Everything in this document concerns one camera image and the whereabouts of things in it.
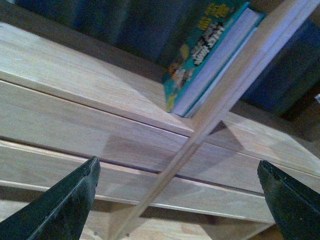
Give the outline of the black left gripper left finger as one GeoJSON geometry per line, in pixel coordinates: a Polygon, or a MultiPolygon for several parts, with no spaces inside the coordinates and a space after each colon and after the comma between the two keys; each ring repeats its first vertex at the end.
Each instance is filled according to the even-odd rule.
{"type": "Polygon", "coordinates": [[[39,198],[0,223],[2,240],[78,240],[92,208],[101,172],[88,159],[39,198]]]}

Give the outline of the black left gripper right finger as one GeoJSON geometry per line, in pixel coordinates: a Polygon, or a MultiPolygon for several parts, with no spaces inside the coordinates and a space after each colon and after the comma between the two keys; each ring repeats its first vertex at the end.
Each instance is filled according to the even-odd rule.
{"type": "Polygon", "coordinates": [[[266,160],[257,174],[265,201],[285,240],[320,238],[320,194],[266,160]]]}

